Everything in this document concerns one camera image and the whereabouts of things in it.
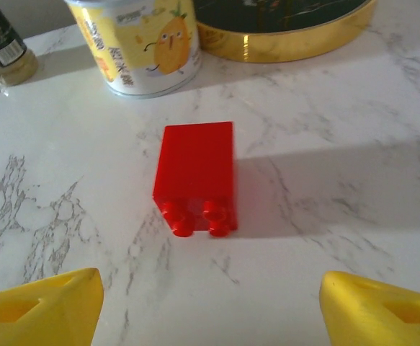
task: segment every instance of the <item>red block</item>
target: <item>red block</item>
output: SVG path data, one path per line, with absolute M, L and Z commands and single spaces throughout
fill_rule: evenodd
M 233 123 L 165 127 L 153 199 L 174 235 L 237 229 L 235 169 Z

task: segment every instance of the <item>white marble countertop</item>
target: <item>white marble countertop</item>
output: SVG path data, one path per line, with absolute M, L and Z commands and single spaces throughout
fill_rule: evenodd
M 310 60 L 205 54 L 159 99 L 112 94 L 77 27 L 28 43 L 39 72 L 0 89 L 0 290 L 98 267 L 95 346 L 329 345 L 325 271 L 420 291 L 420 0 Z M 240 229 L 174 238 L 151 199 L 163 128 L 219 120 Z

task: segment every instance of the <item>yellow label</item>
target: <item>yellow label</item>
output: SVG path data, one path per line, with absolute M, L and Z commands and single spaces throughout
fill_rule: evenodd
M 119 92 L 163 92 L 200 67 L 192 0 L 69 7 L 107 83 Z

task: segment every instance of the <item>cartoon character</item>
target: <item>cartoon character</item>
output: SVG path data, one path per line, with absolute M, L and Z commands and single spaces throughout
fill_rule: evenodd
M 147 69 L 148 71 L 158 69 L 162 74 L 175 71 L 183 74 L 180 68 L 186 64 L 190 53 L 189 33 L 184 21 L 187 14 L 181 14 L 180 1 L 177 10 L 171 10 L 170 13 L 174 15 L 174 18 L 160 31 L 157 41 L 149 43 L 144 48 L 146 52 L 149 46 L 155 45 L 153 58 L 156 67 Z

